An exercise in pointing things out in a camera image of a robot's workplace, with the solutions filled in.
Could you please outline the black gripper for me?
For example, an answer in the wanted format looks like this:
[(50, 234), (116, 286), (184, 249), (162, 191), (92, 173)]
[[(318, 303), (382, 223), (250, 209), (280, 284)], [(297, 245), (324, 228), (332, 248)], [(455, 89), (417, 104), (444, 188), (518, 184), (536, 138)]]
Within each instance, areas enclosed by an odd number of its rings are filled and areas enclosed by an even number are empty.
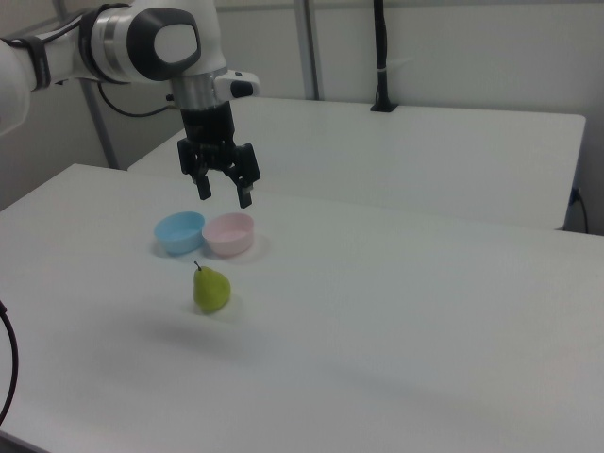
[(191, 177), (199, 198), (211, 197), (208, 170), (223, 172), (235, 184), (239, 205), (252, 204), (253, 184), (260, 180), (260, 168), (251, 143), (236, 144), (235, 125), (229, 104), (181, 112), (186, 137), (177, 143), (180, 168)]

